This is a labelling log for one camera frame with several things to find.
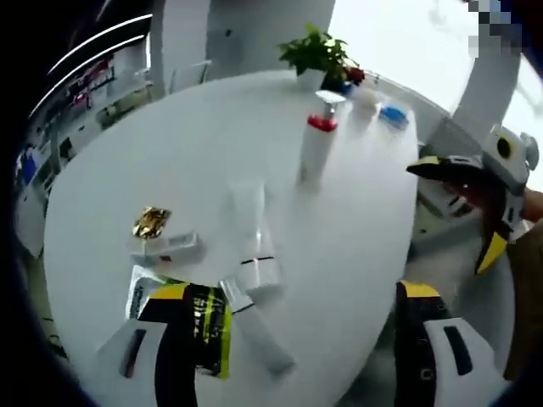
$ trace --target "yellow and black package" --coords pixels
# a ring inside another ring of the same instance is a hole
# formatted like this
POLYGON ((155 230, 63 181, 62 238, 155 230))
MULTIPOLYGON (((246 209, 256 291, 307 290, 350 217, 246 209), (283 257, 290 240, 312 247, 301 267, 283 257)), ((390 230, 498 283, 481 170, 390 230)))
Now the yellow and black package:
POLYGON ((187 356, 198 373, 227 379, 232 311, 222 290, 158 276, 142 267, 132 274, 128 316, 176 326, 177 316, 189 309, 190 326, 176 326, 192 332, 187 356))

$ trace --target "white chair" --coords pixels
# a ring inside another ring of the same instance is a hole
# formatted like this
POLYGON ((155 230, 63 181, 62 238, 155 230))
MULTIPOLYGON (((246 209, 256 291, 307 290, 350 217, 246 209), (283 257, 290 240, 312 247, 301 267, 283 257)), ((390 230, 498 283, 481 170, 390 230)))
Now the white chair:
POLYGON ((208 69, 211 65, 210 60, 205 60, 194 65, 188 66, 186 69, 177 69, 173 71, 170 79, 168 94, 182 91, 188 87, 200 85, 207 79, 208 69))

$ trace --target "bottle with red cap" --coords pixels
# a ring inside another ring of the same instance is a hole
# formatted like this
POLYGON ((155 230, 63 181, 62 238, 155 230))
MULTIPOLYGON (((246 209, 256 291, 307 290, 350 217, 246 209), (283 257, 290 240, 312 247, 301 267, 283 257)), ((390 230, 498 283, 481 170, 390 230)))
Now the bottle with red cap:
POLYGON ((298 183, 311 187, 319 187, 321 184, 338 129, 336 108, 345 101, 343 96, 333 92, 319 91, 316 95, 324 102, 324 110, 320 114, 310 114, 307 118, 298 171, 298 183))

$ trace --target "potted plant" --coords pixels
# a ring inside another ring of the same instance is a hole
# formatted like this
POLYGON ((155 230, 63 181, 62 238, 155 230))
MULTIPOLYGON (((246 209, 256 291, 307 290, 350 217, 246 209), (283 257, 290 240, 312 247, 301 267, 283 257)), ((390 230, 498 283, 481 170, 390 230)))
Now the potted plant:
POLYGON ((281 57, 295 67, 300 87, 309 91, 320 88, 342 94, 349 86, 360 85, 364 72, 344 49, 346 42, 321 32, 313 24, 306 25, 307 36, 279 44, 281 57))

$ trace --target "white bottle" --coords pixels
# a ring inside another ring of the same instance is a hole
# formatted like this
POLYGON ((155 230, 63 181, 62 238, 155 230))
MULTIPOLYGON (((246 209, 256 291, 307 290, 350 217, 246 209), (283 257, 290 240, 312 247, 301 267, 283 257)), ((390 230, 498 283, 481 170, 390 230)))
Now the white bottle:
POLYGON ((324 111, 307 118, 299 157, 298 183, 318 188, 338 129, 336 106, 345 98, 324 91, 317 92, 317 96, 324 102, 324 111))

